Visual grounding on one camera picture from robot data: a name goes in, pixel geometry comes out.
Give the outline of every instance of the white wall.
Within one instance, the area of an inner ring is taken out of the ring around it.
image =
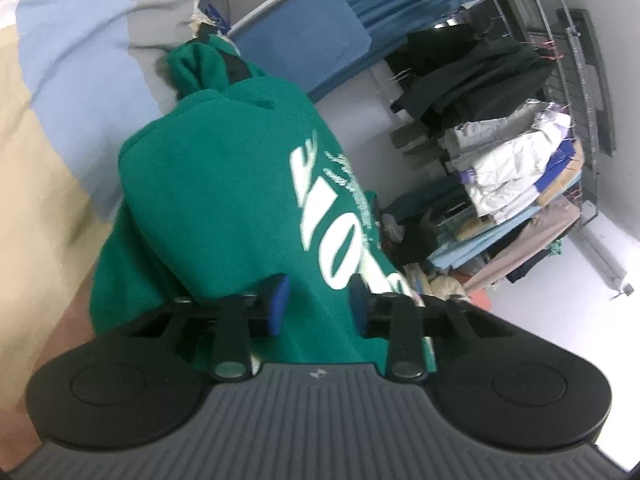
[[[388,134],[403,124],[389,109],[401,95],[392,77],[382,61],[316,104],[342,145],[362,189],[375,191],[382,207],[444,174],[439,162],[412,170],[391,143]]]
[[[640,461],[640,242],[598,218],[589,229],[631,270],[637,292],[615,292],[565,239],[561,256],[546,258],[522,280],[489,291],[497,316],[594,363],[606,375],[613,407],[598,445],[623,467]]]
[[[549,2],[548,14],[556,3]],[[618,151],[600,157],[600,203],[626,231],[640,238],[640,0],[566,0],[587,9],[593,20],[606,66],[613,102]]]

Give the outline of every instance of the metal rack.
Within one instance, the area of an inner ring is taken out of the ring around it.
[[[598,124],[593,103],[593,93],[587,80],[586,62],[580,33],[575,26],[572,14],[565,0],[559,0],[561,12],[566,25],[551,25],[546,15],[542,0],[533,0],[542,20],[543,27],[535,22],[529,12],[528,0],[513,0],[518,10],[517,17],[520,28],[527,41],[546,42],[550,44],[556,55],[557,67],[546,82],[544,89],[548,100],[566,105],[572,116],[574,135],[580,137],[584,146],[584,166],[580,183],[568,191],[572,202],[582,208],[584,200],[589,200],[595,206],[594,214],[588,219],[582,219],[585,226],[593,221],[600,213],[598,207],[598,157],[600,155],[600,140],[598,138]],[[499,7],[498,12],[504,17]]]

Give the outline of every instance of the white jacket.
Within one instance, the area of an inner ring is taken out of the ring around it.
[[[549,103],[528,99],[509,117],[464,123],[445,133],[445,144],[452,157],[472,152],[489,145],[513,139],[527,132],[536,120],[536,115],[549,108]]]
[[[570,125],[571,117],[551,104],[536,114],[533,125],[523,134],[497,145],[482,146],[454,160],[457,170],[471,169],[475,173],[475,182],[466,189],[478,216],[497,213],[523,194],[515,209],[521,210],[529,198],[530,202],[535,200],[532,186],[545,172]],[[508,214],[496,214],[494,219],[498,223],[507,220],[513,209],[507,209]]]

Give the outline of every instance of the blue pillow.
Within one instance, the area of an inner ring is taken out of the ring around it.
[[[233,40],[243,59],[307,93],[371,46],[369,33],[344,0],[287,0]]]

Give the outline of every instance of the logo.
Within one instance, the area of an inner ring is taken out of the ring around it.
[[[309,375],[312,376],[314,379],[324,379],[325,377],[327,377],[329,373],[325,370],[322,370],[322,368],[316,368],[316,370],[311,370],[309,372]]]

